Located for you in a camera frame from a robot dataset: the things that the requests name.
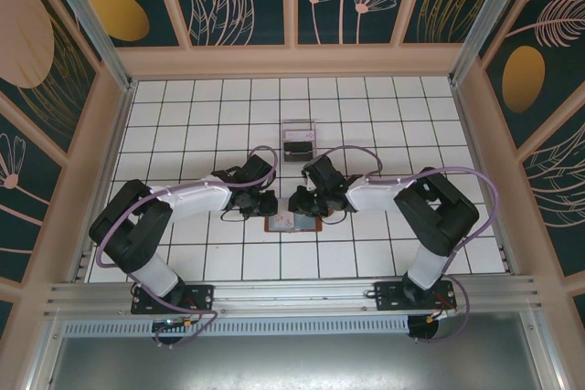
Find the brown leather card holder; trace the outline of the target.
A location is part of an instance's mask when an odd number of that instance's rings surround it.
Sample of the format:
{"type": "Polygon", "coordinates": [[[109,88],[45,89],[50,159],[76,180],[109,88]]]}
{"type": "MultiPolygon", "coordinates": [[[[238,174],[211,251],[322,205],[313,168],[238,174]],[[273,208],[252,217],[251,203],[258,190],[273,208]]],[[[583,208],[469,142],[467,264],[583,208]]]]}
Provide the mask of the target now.
{"type": "Polygon", "coordinates": [[[267,233],[302,233],[302,232],[320,232],[323,228],[321,220],[305,216],[295,220],[295,229],[287,231],[278,231],[271,229],[271,218],[272,216],[265,219],[264,231],[267,233]]]}

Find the black credit card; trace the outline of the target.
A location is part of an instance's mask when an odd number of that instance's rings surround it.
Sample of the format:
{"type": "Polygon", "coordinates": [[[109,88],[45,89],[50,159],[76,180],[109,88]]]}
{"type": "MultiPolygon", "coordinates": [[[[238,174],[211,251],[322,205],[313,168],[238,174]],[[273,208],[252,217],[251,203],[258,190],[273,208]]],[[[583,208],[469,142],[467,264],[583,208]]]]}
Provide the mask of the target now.
{"type": "Polygon", "coordinates": [[[304,157],[308,159],[314,154],[313,144],[311,142],[285,142],[283,144],[284,153],[291,157],[304,157]]]}

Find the small circuit board with LED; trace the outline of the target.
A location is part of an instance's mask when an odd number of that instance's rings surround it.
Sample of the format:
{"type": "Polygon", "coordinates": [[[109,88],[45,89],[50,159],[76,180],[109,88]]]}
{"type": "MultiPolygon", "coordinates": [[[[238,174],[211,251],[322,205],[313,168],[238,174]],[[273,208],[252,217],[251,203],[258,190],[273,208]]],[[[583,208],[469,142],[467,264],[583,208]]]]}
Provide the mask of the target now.
{"type": "Polygon", "coordinates": [[[152,324],[152,333],[184,333],[192,325],[192,320],[187,317],[175,319],[155,320],[152,324]]]}

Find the grey metal sheet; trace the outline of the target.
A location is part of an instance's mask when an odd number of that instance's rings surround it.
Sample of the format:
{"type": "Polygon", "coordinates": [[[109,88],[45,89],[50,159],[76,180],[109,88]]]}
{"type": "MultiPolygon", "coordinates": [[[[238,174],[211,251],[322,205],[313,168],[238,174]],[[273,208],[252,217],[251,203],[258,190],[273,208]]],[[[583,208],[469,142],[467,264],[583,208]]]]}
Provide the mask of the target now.
{"type": "Polygon", "coordinates": [[[398,333],[72,338],[59,322],[26,390],[570,390],[534,312],[473,315],[447,342],[398,333]]]}

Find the aluminium mounting rail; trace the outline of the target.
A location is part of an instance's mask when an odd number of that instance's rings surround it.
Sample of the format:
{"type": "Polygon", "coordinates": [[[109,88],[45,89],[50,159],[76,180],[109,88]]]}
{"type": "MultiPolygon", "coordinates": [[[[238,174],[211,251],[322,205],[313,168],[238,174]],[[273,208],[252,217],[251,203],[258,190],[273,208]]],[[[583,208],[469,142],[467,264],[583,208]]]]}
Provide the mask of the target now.
{"type": "MultiPolygon", "coordinates": [[[[221,318],[301,317],[372,314],[366,297],[373,279],[214,281],[212,309],[221,318]]],[[[472,312],[526,311],[544,304],[528,276],[463,275],[453,277],[456,300],[469,296],[472,312]]],[[[51,287],[42,306],[46,318],[72,320],[131,319],[131,284],[61,283],[51,287]]]]}

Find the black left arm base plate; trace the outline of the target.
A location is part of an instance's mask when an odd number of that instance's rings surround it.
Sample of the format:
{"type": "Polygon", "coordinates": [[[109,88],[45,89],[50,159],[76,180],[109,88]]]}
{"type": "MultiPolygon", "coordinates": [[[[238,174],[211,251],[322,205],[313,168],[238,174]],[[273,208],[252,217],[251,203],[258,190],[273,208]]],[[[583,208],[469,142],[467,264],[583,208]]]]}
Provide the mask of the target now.
{"type": "MultiPolygon", "coordinates": [[[[133,287],[132,295],[132,315],[178,314],[178,311],[157,302],[142,288],[133,287]]],[[[176,306],[190,310],[211,310],[213,300],[214,287],[212,285],[188,285],[185,287],[183,298],[176,306]]]]}

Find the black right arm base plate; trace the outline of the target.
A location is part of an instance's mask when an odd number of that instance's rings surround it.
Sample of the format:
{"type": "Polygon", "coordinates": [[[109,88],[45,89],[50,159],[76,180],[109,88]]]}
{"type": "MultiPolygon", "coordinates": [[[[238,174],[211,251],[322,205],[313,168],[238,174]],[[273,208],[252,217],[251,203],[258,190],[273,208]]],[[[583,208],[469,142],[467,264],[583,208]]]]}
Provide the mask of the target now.
{"type": "Polygon", "coordinates": [[[370,291],[379,311],[439,311],[456,310],[457,301],[452,282],[439,280],[430,290],[420,290],[414,284],[400,281],[380,281],[370,291]]]}

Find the thin aluminium table edge rail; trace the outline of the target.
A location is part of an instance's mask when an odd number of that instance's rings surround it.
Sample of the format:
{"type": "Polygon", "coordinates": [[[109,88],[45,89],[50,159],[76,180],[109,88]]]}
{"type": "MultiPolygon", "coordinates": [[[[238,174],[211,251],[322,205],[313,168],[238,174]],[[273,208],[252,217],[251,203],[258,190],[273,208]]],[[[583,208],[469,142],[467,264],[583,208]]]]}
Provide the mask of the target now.
{"type": "Polygon", "coordinates": [[[91,269],[96,244],[90,238],[90,227],[108,203],[112,178],[118,163],[127,121],[132,112],[136,88],[137,82],[132,80],[129,86],[120,92],[115,112],[102,124],[101,131],[97,130],[94,134],[95,139],[104,141],[104,146],[100,150],[98,147],[92,147],[91,151],[88,151],[93,153],[92,158],[99,158],[99,162],[95,175],[90,180],[90,197],[84,208],[84,217],[80,223],[80,232],[70,263],[67,283],[83,283],[87,272],[91,269]]]}
{"type": "MultiPolygon", "coordinates": [[[[476,133],[473,115],[469,109],[466,95],[459,86],[452,86],[452,96],[460,116],[461,125],[468,143],[468,150],[473,162],[473,168],[485,175],[489,175],[488,166],[484,159],[481,139],[476,133]]],[[[505,229],[502,191],[499,190],[498,207],[490,228],[493,234],[485,236],[483,231],[478,237],[463,247],[472,274],[495,275],[506,274],[516,276],[520,269],[505,229]]]]}

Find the aluminium corner post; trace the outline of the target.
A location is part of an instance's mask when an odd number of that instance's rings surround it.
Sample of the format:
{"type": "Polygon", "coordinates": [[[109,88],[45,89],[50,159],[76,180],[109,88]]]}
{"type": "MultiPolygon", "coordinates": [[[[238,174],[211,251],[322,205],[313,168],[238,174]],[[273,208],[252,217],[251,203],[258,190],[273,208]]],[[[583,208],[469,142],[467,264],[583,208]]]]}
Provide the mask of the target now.
{"type": "Polygon", "coordinates": [[[115,46],[101,25],[101,21],[95,14],[90,1],[67,0],[67,2],[79,18],[81,26],[86,30],[91,43],[97,49],[116,83],[123,90],[128,90],[132,85],[132,77],[124,67],[115,46]]]}
{"type": "Polygon", "coordinates": [[[484,1],[449,73],[449,83],[453,89],[457,89],[465,79],[481,47],[484,45],[491,31],[495,28],[496,22],[503,15],[505,8],[510,2],[511,0],[484,1]]]}

